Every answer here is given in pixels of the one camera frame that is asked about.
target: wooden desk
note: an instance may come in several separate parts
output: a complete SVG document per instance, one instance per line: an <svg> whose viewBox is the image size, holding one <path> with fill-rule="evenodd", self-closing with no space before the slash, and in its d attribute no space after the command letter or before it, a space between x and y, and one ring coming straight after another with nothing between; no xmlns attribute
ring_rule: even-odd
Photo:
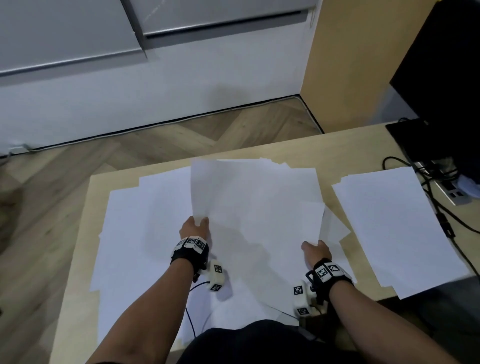
<svg viewBox="0 0 480 364"><path fill-rule="evenodd" d="M382 160L387 156L403 157L384 125L374 125L233 150L209 155L207 158L264 157L277 163L287 162L293 168L316 167L324 202L351 229L332 184L348 174L381 170ZM135 187L142 176L188 165L190 160L183 159L92 176L63 297L51 364L84 363L96 348L99 294L88 290L110 191ZM388 166L393 168L400 164L391 161ZM434 194L467 224L478 226L480 201L453 207L436 187ZM475 267L480 269L480 236L452 219L450 222L457 235L458 245ZM357 277L359 290L375 300L396 295L393 288L380 287L354 233L343 239L341 244Z"/></svg>

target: wooden floor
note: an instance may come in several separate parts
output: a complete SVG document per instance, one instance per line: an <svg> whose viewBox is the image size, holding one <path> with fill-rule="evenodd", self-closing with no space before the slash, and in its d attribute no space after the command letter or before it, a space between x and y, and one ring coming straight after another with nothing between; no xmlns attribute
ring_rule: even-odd
<svg viewBox="0 0 480 364"><path fill-rule="evenodd" d="M316 134L292 98L12 157L0 168L0 362L48 363L91 175Z"/></svg>

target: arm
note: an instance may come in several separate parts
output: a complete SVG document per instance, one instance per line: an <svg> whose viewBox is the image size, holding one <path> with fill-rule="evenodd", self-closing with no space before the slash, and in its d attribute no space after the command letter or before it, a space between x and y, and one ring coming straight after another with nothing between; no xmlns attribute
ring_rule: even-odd
<svg viewBox="0 0 480 364"><path fill-rule="evenodd" d="M321 240L318 246L304 242L302 250L311 266L323 258L332 259L328 247ZM329 298L340 321L369 362L457 363L424 332L371 300L350 283L335 283Z"/></svg>
<svg viewBox="0 0 480 364"><path fill-rule="evenodd" d="M180 238L208 235L208 219L197 227L193 217L183 224ZM118 318L86 364L164 363L180 328L193 279L193 266L176 259L163 276Z"/></svg>

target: stack of paper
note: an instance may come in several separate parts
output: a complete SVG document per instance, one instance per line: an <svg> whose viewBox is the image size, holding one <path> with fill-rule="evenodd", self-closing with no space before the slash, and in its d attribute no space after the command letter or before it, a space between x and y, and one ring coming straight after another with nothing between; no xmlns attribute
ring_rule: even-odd
<svg viewBox="0 0 480 364"><path fill-rule="evenodd" d="M354 277L339 243L349 230L323 204L315 169L262 158L194 160L110 193L90 287L100 291L98 342L168 268L190 215L198 222L209 217L211 258L228 278L218 293L204 286L191 292L187 308L197 335L266 318L295 324L291 287L307 272L302 241L320 236ZM186 316L178 338L193 339Z"/></svg>
<svg viewBox="0 0 480 364"><path fill-rule="evenodd" d="M333 188L380 285L399 298L468 274L411 167L349 175Z"/></svg>

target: black wrist strap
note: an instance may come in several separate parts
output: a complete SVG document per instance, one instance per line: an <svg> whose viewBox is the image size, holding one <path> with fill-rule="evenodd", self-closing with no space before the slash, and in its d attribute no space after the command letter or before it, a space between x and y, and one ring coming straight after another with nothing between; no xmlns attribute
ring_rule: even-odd
<svg viewBox="0 0 480 364"><path fill-rule="evenodd" d="M312 284L313 290L317 293L317 302L330 302L329 293L332 286L340 280L352 283L352 278L341 266L333 263L330 259L324 258L314 265L313 270L306 275Z"/></svg>
<svg viewBox="0 0 480 364"><path fill-rule="evenodd" d="M175 246L172 253L170 264L176 259L187 259L193 266L193 281L196 282L200 269L207 268L208 262L208 244L205 239L200 236L189 236L182 239Z"/></svg>

